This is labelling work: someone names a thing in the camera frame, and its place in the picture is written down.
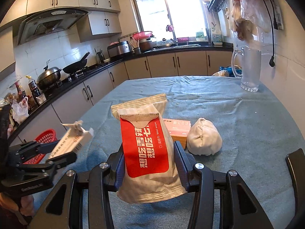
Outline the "left hand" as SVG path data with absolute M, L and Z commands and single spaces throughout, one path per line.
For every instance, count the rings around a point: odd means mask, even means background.
M 18 205 L 13 199 L 4 193 L 1 193 L 1 227 L 22 226 L 14 213 L 20 212 L 23 216 L 33 217 L 35 215 L 34 197 L 28 195 L 21 197 Z

